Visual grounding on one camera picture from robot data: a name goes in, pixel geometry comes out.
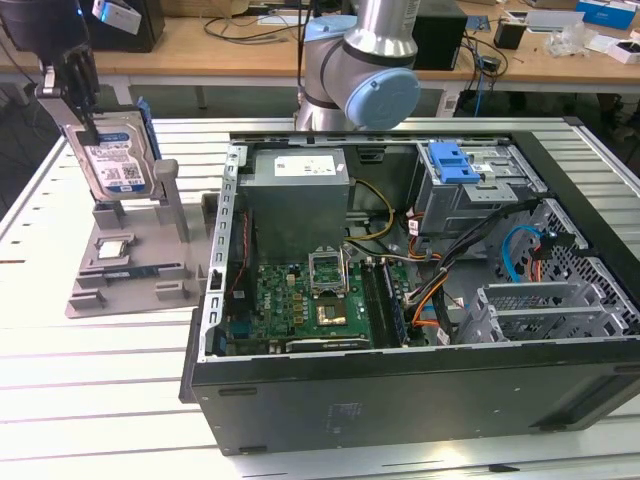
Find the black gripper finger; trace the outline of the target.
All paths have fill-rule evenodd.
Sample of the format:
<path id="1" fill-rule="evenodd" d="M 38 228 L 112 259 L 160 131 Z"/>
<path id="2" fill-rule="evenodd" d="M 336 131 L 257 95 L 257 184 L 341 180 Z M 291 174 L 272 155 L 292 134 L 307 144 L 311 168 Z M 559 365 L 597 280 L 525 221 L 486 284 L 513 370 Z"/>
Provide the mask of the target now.
<path id="1" fill-rule="evenodd" d="M 77 83 L 77 101 L 85 132 L 79 137 L 82 145 L 98 145 L 99 135 L 93 120 L 93 111 L 99 92 L 98 77 L 91 48 L 83 45 L 74 54 L 74 75 Z"/>
<path id="2" fill-rule="evenodd" d="M 76 107 L 75 51 L 65 52 L 54 64 L 53 93 L 71 107 Z"/>

